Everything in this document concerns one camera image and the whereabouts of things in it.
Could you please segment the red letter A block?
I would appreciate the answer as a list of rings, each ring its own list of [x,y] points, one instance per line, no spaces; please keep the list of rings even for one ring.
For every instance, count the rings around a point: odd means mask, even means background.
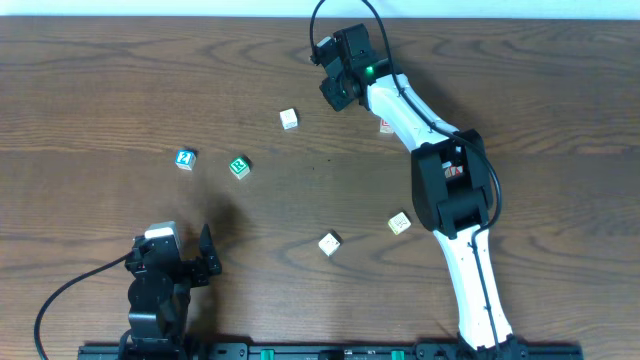
[[[446,179],[460,176],[464,173],[463,166],[449,166],[445,169],[444,175]]]

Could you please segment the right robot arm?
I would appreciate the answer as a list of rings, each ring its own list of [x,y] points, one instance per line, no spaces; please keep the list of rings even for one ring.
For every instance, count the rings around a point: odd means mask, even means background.
[[[411,155],[412,202],[444,253],[459,313],[459,335],[473,353],[501,359],[512,329],[502,311],[488,251],[499,182],[481,136],[461,132],[413,90],[392,58],[373,50],[366,27],[341,29],[311,44],[327,76],[320,90],[336,111],[353,101],[386,121]]]

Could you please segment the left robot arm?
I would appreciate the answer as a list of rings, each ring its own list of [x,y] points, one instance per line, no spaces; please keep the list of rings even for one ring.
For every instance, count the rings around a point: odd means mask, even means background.
[[[173,221],[153,224],[133,239],[125,258],[134,276],[128,289],[130,329],[121,337],[119,359],[191,359],[197,353],[185,338],[191,290],[222,271],[208,225],[198,246],[200,254],[184,260]]]

